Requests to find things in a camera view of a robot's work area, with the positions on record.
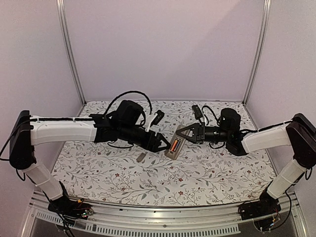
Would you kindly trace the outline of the grey remote battery cover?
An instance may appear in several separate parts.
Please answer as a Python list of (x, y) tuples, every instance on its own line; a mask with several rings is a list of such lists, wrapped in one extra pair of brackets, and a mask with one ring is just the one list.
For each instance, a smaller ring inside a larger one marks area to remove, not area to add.
[(147, 153), (141, 153), (141, 154), (138, 156), (138, 158), (136, 159), (136, 161), (137, 161), (138, 163), (143, 162), (144, 159), (145, 159), (145, 157), (146, 157), (146, 155), (147, 155)]

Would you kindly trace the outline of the black battery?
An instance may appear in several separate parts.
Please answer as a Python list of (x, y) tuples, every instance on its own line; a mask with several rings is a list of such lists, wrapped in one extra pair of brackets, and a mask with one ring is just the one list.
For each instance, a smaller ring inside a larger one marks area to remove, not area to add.
[(177, 140), (176, 142), (177, 142), (177, 143), (175, 144), (175, 149), (174, 149), (174, 151), (177, 151), (178, 147), (180, 146), (180, 141)]

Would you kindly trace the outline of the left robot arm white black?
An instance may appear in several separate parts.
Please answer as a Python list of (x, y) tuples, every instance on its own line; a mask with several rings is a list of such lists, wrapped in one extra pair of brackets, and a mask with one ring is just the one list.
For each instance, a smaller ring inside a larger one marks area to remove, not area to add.
[(5, 143), (9, 146), (6, 159), (15, 170), (24, 175), (46, 195), (48, 209), (73, 219), (87, 219), (93, 214), (90, 204), (83, 199), (70, 200), (64, 185), (35, 157), (35, 146), (52, 142), (85, 141), (93, 143), (126, 141), (146, 151), (157, 153), (170, 148), (161, 133), (150, 128), (158, 124), (164, 113), (158, 110), (145, 116), (136, 102), (123, 100), (111, 113), (91, 114), (87, 117), (44, 118), (24, 110)]

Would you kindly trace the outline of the orange battery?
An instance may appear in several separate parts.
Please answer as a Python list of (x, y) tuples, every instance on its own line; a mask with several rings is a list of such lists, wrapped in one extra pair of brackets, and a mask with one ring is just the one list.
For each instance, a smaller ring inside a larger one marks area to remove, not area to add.
[(174, 149), (175, 149), (175, 144), (177, 143), (176, 141), (177, 141), (177, 139), (174, 140), (174, 142), (173, 142), (173, 144), (172, 144), (172, 146), (171, 146), (171, 149), (170, 149), (170, 150), (171, 150), (172, 152), (175, 152)]

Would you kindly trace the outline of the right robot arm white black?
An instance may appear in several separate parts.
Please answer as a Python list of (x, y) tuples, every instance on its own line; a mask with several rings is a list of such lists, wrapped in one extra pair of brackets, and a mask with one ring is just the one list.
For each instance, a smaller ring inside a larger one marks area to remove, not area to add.
[(192, 109), (198, 122), (176, 130), (178, 136), (191, 143), (223, 142), (228, 152), (235, 156), (280, 146), (292, 147), (293, 159), (263, 190), (259, 200), (247, 201), (238, 207), (242, 220), (280, 211), (279, 197), (316, 164), (316, 128), (301, 113), (289, 121), (249, 130), (241, 129), (241, 116), (234, 109), (222, 109), (217, 126), (207, 126), (201, 121), (203, 114), (197, 105)]

